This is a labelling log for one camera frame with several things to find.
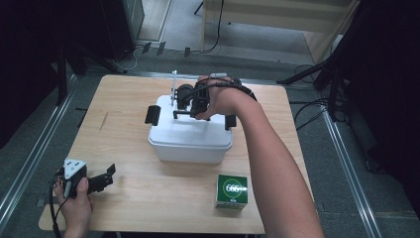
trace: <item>human hand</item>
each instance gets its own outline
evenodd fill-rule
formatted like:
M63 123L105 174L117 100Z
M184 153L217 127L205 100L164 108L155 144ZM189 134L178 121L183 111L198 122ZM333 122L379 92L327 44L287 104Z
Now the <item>human hand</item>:
M94 201L91 196L87 195L89 183L87 178L82 178L77 185L76 199L69 198L65 201L63 197L63 188L61 181L56 183L54 193L58 198L58 203L65 204L61 207L61 213L64 216L66 231L65 237L85 237L89 230L90 217L93 212Z
M221 79L206 80L209 76L202 75L198 77L198 82L202 81L206 84L213 84L217 82L224 82L232 80L230 77L223 77ZM237 88L232 87L210 87L210 102L209 107L205 112L198 113L195 119L207 120L214 114L221 115L238 115L242 106L248 103L256 103L249 95Z

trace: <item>printed logo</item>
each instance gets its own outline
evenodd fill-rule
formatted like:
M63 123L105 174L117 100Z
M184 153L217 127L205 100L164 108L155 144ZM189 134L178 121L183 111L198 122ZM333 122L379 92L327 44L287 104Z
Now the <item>printed logo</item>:
M230 198L237 198L242 191L247 190L236 179L229 178L223 183L223 191Z

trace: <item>white plastic box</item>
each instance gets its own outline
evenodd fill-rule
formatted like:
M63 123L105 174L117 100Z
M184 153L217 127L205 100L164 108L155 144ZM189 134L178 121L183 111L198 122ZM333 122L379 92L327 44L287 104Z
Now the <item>white plastic box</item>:
M176 101L169 95L157 100L160 116L149 132L149 142L162 161L219 164L232 147L232 131L225 130L225 116L214 115L210 121L195 120L189 115L173 118Z

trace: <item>green box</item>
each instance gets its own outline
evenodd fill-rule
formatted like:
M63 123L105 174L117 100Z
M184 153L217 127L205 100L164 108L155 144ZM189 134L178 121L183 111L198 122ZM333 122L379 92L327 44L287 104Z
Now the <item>green box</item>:
M246 177L219 175L216 192L216 207L243 209L248 204Z

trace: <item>human arm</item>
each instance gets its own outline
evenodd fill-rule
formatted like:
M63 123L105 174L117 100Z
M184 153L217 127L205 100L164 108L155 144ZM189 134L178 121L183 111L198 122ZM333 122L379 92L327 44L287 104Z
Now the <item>human arm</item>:
M69 198L65 201L61 182L58 181L56 183L53 191L58 199L58 203L64 203L61 207L61 213L66 224L64 238L82 238L87 235L94 207L93 198L87 195L88 188L87 178L82 178L77 185L77 197L75 199Z
M266 236L323 237L306 182L271 127L262 106L235 88L212 87L209 91L210 106L196 118L235 114L241 121L247 140L254 194Z

